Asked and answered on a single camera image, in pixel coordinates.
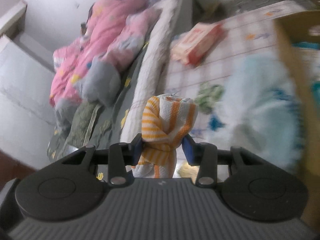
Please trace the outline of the orange white striped towel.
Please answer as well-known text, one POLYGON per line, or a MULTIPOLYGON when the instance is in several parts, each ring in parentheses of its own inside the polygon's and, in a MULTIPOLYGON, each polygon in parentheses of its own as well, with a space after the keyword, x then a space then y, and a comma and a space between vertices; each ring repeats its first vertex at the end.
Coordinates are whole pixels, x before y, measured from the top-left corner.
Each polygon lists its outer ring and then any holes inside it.
POLYGON ((142 150, 132 166, 136 178, 172 178, 183 138, 193 129, 198 114, 190 98, 162 94, 149 98, 142 115, 142 150))

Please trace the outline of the gold foil package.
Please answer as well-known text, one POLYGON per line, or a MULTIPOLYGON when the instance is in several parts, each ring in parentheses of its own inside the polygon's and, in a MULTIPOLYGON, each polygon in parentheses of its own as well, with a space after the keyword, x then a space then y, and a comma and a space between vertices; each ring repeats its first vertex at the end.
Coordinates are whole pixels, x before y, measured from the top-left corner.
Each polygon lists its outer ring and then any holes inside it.
POLYGON ((190 178, 195 184, 199 169, 199 166, 190 166, 186 161, 183 161, 176 166, 174 178, 190 178))

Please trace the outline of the dark green bed sheet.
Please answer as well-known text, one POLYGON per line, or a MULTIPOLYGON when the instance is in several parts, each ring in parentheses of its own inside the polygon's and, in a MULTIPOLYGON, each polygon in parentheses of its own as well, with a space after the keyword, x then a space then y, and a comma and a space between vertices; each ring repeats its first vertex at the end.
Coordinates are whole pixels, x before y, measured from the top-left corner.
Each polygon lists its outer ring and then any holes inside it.
POLYGON ((83 101, 102 104, 87 144, 102 149, 119 141, 123 128, 121 120, 131 106, 146 48, 147 45, 123 72, 116 70, 111 63, 94 59, 88 64, 87 74, 73 85, 77 98, 73 100, 63 97, 55 103, 56 127, 47 148, 47 156, 51 162, 65 157, 68 148, 74 147, 67 145, 66 139, 75 112, 83 101))

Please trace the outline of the green patterned pillow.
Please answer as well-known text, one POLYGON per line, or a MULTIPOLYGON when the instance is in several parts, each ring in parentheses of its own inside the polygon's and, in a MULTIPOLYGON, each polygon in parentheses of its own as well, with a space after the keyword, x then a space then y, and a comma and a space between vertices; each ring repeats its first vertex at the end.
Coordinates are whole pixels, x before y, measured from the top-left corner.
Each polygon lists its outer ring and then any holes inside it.
POLYGON ((102 107, 99 102, 83 101, 75 112, 66 144, 81 148, 89 142, 93 127, 102 107))

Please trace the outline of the green white knitted scrunchie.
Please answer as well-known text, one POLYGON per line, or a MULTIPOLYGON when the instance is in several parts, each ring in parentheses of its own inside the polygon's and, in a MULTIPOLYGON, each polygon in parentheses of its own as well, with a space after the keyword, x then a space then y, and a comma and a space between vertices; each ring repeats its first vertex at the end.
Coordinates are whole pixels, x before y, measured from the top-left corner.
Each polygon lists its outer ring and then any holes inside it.
POLYGON ((215 104, 220 101, 223 93, 224 87, 222 85, 213 85, 204 82, 200 84, 199 91, 194 101, 198 105, 199 111, 208 115, 212 113, 215 104))

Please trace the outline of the plaid floral table cloth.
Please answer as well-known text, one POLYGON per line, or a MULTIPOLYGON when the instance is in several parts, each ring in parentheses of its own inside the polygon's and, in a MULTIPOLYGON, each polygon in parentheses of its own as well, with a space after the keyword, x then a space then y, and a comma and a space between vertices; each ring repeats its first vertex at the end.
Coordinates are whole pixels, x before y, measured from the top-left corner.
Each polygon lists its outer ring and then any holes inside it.
POLYGON ((275 51, 275 18, 304 10, 294 1, 282 1, 223 20, 227 34, 222 41, 197 67, 170 61, 163 70, 157 93, 194 99, 203 83, 223 85, 245 56, 275 51))

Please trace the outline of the white plastic bag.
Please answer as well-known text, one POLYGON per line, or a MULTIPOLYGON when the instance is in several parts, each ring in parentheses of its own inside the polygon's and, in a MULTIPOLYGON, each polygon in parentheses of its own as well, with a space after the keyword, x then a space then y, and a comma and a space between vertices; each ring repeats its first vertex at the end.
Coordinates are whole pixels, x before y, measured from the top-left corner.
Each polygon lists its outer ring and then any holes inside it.
POLYGON ((226 80, 204 136, 221 150, 242 147, 295 174, 305 145, 295 84, 273 53, 244 57, 226 80))

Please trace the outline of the pink grey quilt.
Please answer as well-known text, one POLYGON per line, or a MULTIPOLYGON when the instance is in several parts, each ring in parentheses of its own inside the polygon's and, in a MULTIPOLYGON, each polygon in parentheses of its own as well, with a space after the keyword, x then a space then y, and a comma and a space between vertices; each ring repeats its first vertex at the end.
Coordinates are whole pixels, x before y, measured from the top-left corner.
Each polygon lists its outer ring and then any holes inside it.
POLYGON ((149 6, 148 0, 98 0, 86 23, 86 32, 70 45, 54 51, 55 76, 50 89, 49 103, 69 99, 80 103, 75 85, 92 66, 93 59, 111 64, 123 72, 133 61, 161 9, 149 6))

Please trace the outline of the white cabinet door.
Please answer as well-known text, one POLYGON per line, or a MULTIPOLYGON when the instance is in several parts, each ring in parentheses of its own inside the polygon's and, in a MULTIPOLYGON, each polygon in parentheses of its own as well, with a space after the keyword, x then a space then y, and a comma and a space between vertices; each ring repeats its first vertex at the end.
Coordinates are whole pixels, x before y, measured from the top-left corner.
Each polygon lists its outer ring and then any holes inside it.
POLYGON ((49 105, 53 76, 1 37, 1 150, 34 169, 49 165, 47 147, 56 124, 49 105))

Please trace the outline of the red pink tissue pack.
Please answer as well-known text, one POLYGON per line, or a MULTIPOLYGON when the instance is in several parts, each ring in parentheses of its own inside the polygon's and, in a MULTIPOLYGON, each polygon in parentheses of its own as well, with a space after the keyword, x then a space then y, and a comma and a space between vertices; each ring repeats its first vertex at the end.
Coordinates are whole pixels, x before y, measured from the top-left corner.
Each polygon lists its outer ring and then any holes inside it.
POLYGON ((225 34, 221 23, 198 23, 172 47, 170 56, 185 65, 198 65, 225 34))

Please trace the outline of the white frayed mattress pad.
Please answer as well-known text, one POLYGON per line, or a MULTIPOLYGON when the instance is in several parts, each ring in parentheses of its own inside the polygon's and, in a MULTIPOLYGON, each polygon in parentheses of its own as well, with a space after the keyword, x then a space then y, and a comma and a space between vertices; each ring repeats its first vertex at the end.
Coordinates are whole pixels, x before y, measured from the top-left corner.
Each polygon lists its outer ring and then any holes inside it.
POLYGON ((163 65, 169 58, 169 48, 183 0, 161 0, 154 5, 161 14, 149 37, 142 59, 133 100, 121 130, 120 142, 131 142, 141 132, 142 114, 147 100, 155 95, 163 65))

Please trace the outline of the cardboard box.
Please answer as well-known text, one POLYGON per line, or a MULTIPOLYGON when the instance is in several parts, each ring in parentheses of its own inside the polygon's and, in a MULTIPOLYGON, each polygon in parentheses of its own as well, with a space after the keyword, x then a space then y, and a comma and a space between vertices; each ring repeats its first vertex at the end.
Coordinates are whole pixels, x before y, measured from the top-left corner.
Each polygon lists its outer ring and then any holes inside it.
POLYGON ((303 11, 273 20, 277 51, 296 84, 302 102, 305 128, 305 150, 299 163, 298 176, 309 190, 309 200, 302 220, 319 230, 319 114, 310 87, 310 79, 294 43, 319 43, 319 11, 303 11))

